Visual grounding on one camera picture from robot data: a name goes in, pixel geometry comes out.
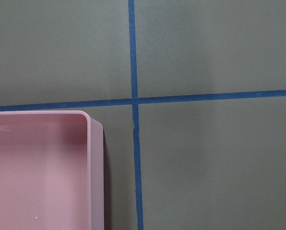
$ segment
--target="pink container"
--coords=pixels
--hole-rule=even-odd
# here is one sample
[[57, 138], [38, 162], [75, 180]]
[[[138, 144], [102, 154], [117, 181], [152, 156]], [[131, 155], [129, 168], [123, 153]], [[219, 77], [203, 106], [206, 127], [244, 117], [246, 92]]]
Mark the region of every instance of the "pink container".
[[0, 230], [103, 230], [103, 181], [88, 114], [0, 112]]

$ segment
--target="pink tray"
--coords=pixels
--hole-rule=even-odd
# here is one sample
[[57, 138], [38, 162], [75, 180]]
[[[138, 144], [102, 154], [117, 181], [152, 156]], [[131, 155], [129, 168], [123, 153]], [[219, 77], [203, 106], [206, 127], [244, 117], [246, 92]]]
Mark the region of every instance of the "pink tray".
[[0, 112], [0, 230], [103, 230], [103, 178], [88, 114]]

